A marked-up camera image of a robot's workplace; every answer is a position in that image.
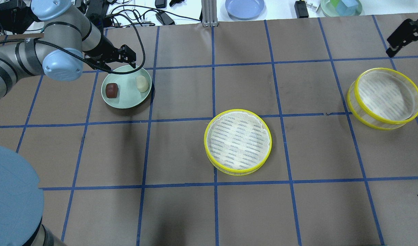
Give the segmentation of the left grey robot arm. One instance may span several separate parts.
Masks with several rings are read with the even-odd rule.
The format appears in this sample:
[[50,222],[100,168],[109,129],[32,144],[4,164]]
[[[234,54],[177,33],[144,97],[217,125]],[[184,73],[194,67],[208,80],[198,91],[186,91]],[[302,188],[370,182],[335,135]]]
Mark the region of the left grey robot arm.
[[[137,56],[126,45],[114,47],[70,0],[33,0],[32,12],[44,23],[42,39],[0,41],[0,100],[21,79],[48,76],[77,80],[84,64],[115,74],[108,63],[129,64]],[[53,246],[56,237],[42,224],[44,194],[39,177],[18,153],[0,146],[0,246]]]

